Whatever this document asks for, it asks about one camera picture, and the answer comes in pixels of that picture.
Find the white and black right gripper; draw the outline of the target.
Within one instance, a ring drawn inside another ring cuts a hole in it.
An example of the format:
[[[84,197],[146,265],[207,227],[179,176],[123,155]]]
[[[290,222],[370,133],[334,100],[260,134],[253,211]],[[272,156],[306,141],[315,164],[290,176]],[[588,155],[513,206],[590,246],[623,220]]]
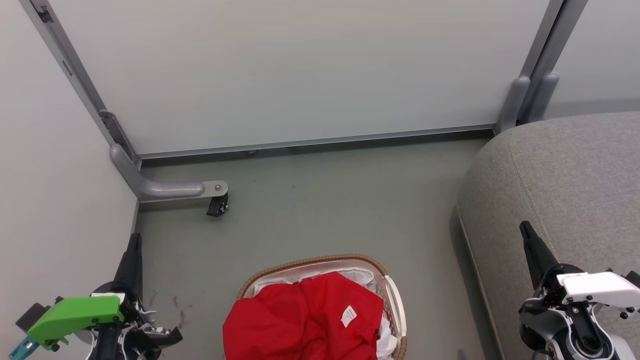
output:
[[[539,287],[539,313],[558,314],[589,321],[595,306],[613,306],[629,314],[639,309],[639,276],[613,271],[589,273],[559,263],[530,221],[519,224],[526,264],[533,289]]]

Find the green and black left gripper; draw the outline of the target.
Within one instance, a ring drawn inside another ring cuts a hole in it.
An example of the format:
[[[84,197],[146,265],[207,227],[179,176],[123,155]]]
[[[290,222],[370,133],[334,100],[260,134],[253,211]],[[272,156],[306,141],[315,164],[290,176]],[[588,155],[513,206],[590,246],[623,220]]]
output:
[[[30,343],[47,351],[68,344],[67,337],[100,325],[141,322],[143,294],[142,235],[132,233],[122,254],[114,282],[106,282],[89,296],[59,297],[54,305],[35,303],[15,322]]]

